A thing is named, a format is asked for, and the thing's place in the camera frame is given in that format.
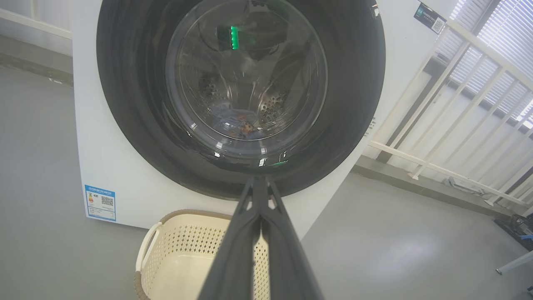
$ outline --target white railing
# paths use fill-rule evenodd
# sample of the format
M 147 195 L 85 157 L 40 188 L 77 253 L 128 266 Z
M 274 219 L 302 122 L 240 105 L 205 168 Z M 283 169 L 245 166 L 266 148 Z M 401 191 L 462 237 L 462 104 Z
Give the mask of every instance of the white railing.
M 439 42 L 443 40 L 443 37 L 448 31 L 463 38 L 464 43 L 459 51 L 451 59 L 445 71 L 436 80 L 436 83 L 418 108 L 404 122 L 398 135 L 389 145 L 386 145 L 385 142 L 379 141 L 380 138 L 378 136 L 380 133 L 382 139 L 383 136 L 391 136 L 390 134 L 396 127 L 394 124 L 387 124 L 387 122 L 394 123 L 394 121 L 390 120 L 398 119 L 395 114 L 401 110 L 401 106 L 413 102 L 412 95 L 415 93 L 414 90 L 420 89 L 419 84 L 416 84 L 421 81 L 419 77 L 427 77 L 427 74 L 423 74 L 423 66 L 420 68 L 418 74 L 405 90 L 391 114 L 384 122 L 384 125 L 369 145 L 380 151 L 385 151 L 393 156 L 411 162 L 411 167 L 405 167 L 405 169 L 410 170 L 409 175 L 414 179 L 418 179 L 418 176 L 424 170 L 429 169 L 444 176 L 462 180 L 472 186 L 492 193 L 493 196 L 486 200 L 489 205 L 493 206 L 495 201 L 502 197 L 526 208 L 530 208 L 533 200 L 531 195 L 533 193 L 533 176 L 523 181 L 512 192 L 507 194 L 506 191 L 513 185 L 516 185 L 529 169 L 533 168 L 533 147 L 529 145 L 529 143 L 533 142 L 530 139 L 533 129 L 526 133 L 519 131 L 524 122 L 533 114 L 533 109 L 521 120 L 517 120 L 515 126 L 508 124 L 508 120 L 513 113 L 516 112 L 520 105 L 523 107 L 524 102 L 528 101 L 527 99 L 533 91 L 533 82 L 499 53 L 489 48 L 484 42 L 454 21 L 447 23 L 434 49 L 429 53 L 426 62 L 433 56 L 434 50 L 438 47 Z M 450 72 L 455 68 L 456 63 L 469 47 L 476 48 L 482 52 L 482 57 L 467 75 L 466 79 L 459 84 L 457 89 L 453 90 L 452 88 L 448 88 L 443 82 L 448 79 Z M 463 99 L 464 96 L 460 95 L 467 87 L 469 80 L 487 59 L 497 64 L 498 69 L 473 99 L 467 103 Z M 485 112 L 484 115 L 480 114 L 479 105 L 505 73 L 511 75 L 514 78 L 514 82 L 500 96 L 491 109 L 488 111 L 483 110 Z M 518 84 L 521 84 L 522 87 L 527 89 L 526 93 L 503 118 L 495 121 L 494 118 L 496 117 L 493 116 L 493 113 Z M 443 93 L 447 93 L 450 96 L 448 98 L 442 97 Z M 428 103 L 432 99 L 434 103 L 437 101 L 444 102 L 440 103 L 438 109 L 434 109 L 431 112 L 430 107 L 435 106 L 428 105 Z M 445 116 L 450 115 L 452 110 L 455 113 L 454 118 L 456 119 L 443 120 L 446 119 Z M 428 114 L 428 111 L 430 111 L 431 116 L 424 116 Z M 426 119 L 423 125 L 420 126 L 416 123 L 424 117 Z M 492 122 L 491 126 L 488 125 L 489 119 Z M 399 144 L 401 141 L 405 141 L 406 138 L 410 139 L 409 145 L 405 145 L 405 143 Z M 466 167 L 468 165 L 475 166 L 472 169 L 468 169 Z M 475 175 L 483 170 L 486 170 L 483 174 Z
M 39 29 L 41 31 L 51 33 L 53 35 L 61 36 L 69 40 L 72 39 L 72 32 L 70 32 L 69 30 L 66 30 L 64 28 L 54 26 L 50 23 L 39 20 L 39 17 L 38 17 L 39 6 L 37 5 L 38 1 L 29 0 L 29 2 L 30 2 L 30 13 L 31 13 L 30 17 L 17 14 L 17 13 L 8 11 L 8 10 L 0 9 L 0 18 L 9 20 L 15 23 L 19 23 L 22 25 L 26 25 L 28 27 L 32 27 L 35 29 Z

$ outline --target beige plastic basket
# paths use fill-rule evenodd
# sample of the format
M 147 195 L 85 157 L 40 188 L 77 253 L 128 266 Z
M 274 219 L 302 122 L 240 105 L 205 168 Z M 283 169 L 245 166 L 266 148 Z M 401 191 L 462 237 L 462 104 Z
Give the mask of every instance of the beige plastic basket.
M 178 210 L 152 226 L 135 265 L 139 299 L 196 300 L 230 219 L 213 212 Z M 270 299 L 268 245 L 262 237 L 255 245 L 254 262 L 254 299 Z

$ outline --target window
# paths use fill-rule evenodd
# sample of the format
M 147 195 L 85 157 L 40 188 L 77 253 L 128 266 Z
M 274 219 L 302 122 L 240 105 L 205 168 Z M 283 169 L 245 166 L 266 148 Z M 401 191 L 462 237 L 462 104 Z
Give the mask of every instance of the window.
M 490 2 L 490 0 L 459 0 L 450 18 L 472 31 L 484 11 L 490 7 Z M 529 78 L 533 78 L 533 0 L 499 1 L 478 33 L 478 37 Z M 449 61 L 461 43 L 461 38 L 450 33 L 450 37 L 444 37 L 438 57 Z M 477 49 L 468 48 L 452 72 L 451 79 L 462 83 L 480 58 L 481 53 Z M 497 65 L 490 58 L 486 58 L 466 87 L 478 93 L 496 70 Z M 495 104 L 513 82 L 514 78 L 505 73 L 485 100 Z M 504 113 L 512 112 L 512 117 L 521 121 L 524 116 L 529 115 L 532 107 L 533 94 L 530 94 L 522 84 L 517 84 L 498 108 Z M 532 128 L 533 116 L 529 115 L 524 125 Z

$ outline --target gray floor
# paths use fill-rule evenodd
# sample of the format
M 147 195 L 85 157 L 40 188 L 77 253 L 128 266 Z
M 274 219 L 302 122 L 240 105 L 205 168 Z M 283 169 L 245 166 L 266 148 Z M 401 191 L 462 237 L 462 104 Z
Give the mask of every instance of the gray floor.
M 533 299 L 527 251 L 488 216 L 349 174 L 303 239 L 327 299 Z
M 0 67 L 0 299 L 134 300 L 146 230 L 84 216 L 72 87 Z M 327 299 L 529 299 L 487 216 L 350 174 L 303 245 Z

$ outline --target washing machine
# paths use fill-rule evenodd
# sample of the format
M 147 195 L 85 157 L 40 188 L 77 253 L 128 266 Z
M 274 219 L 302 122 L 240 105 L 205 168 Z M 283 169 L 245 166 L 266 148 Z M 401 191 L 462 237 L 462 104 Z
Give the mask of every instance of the washing machine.
M 179 209 L 231 214 L 261 174 L 303 237 L 437 39 L 419 5 L 75 2 L 86 216 L 149 228 Z

